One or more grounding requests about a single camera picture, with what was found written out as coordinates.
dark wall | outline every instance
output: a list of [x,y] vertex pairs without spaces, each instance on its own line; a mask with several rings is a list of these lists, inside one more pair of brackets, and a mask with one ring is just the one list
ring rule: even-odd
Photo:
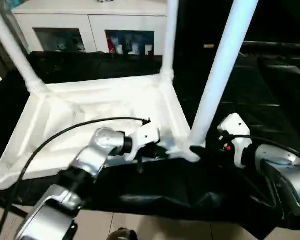
[[[180,0],[177,53],[200,53],[218,44],[232,0]],[[300,44],[300,0],[259,0],[247,41]]]

glass cabinet door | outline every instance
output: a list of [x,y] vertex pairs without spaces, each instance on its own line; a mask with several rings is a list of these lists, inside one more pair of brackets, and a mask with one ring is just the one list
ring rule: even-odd
[[165,16],[89,16],[98,51],[126,55],[162,56],[165,47]]
[[37,52],[97,51],[88,15],[15,14],[30,47]]
[[85,53],[79,29],[75,28],[34,28],[41,46],[47,52]]

cabinet door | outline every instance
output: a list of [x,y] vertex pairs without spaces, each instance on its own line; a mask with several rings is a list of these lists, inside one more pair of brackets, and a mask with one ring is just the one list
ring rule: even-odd
[[167,21],[165,16],[89,15],[89,18],[98,51],[109,53],[109,33],[126,32],[126,35],[132,35],[136,32],[140,36],[146,35],[146,38],[153,36],[154,55],[160,56],[164,53]]
[[15,14],[31,51],[97,51],[88,15]]

power cord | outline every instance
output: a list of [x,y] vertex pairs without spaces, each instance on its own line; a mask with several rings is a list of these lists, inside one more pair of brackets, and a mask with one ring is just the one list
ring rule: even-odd
[[57,134],[53,135],[52,137],[50,137],[48,140],[46,140],[44,143],[42,143],[31,155],[31,157],[29,158],[29,160],[26,162],[25,166],[23,167],[13,189],[12,192],[10,194],[10,197],[8,199],[7,205],[4,209],[4,212],[2,214],[1,220],[0,220],[0,236],[1,233],[3,231],[4,225],[6,223],[8,214],[10,209],[13,206],[13,202],[14,199],[18,193],[19,187],[20,187],[20,183],[22,181],[22,178],[24,177],[29,165],[31,164],[31,162],[33,161],[33,159],[36,157],[36,155],[46,146],[48,145],[50,142],[52,142],[54,139],[58,138],[59,136],[82,126],[85,125],[90,125],[90,124],[95,124],[95,123],[100,123],[100,122],[106,122],[106,121],[113,121],[113,120],[134,120],[134,121],[141,121],[143,125],[147,124],[150,122],[150,120],[146,120],[146,119],[142,119],[142,118],[137,118],[137,117],[109,117],[109,118],[103,118],[103,119],[96,119],[96,120],[91,120],[91,121],[86,121],[86,122],[82,122],[76,125],[73,125],[71,127],[68,127],[60,132],[58,132]]

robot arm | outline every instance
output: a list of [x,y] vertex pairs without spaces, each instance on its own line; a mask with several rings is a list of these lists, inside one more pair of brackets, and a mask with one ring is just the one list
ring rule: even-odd
[[88,199],[92,186],[109,156],[129,154],[133,160],[139,149],[160,140],[158,130],[148,123],[130,136],[110,128],[100,128],[90,143],[60,174],[35,205],[17,232],[17,240],[70,240],[78,229],[75,217]]
[[[223,120],[218,130],[234,136],[250,136],[248,126],[237,113]],[[253,165],[257,172],[275,185],[284,209],[300,216],[300,158],[274,145],[253,143],[249,138],[234,138],[231,143],[234,164],[242,169],[247,164]]]

